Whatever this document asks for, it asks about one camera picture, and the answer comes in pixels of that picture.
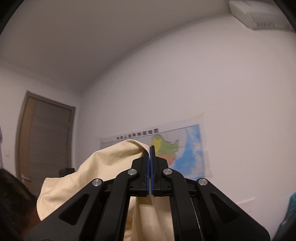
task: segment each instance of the beige cloth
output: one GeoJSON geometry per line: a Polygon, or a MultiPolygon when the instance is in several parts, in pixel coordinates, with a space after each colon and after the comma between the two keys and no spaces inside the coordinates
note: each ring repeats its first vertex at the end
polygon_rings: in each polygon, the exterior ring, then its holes
{"type": "MultiPolygon", "coordinates": [[[[62,178],[46,178],[37,200],[41,220],[65,203],[95,178],[106,181],[131,168],[132,161],[143,156],[149,146],[125,140],[93,153],[78,171],[62,178]]],[[[131,197],[124,240],[174,240],[168,197],[131,197]]]]}

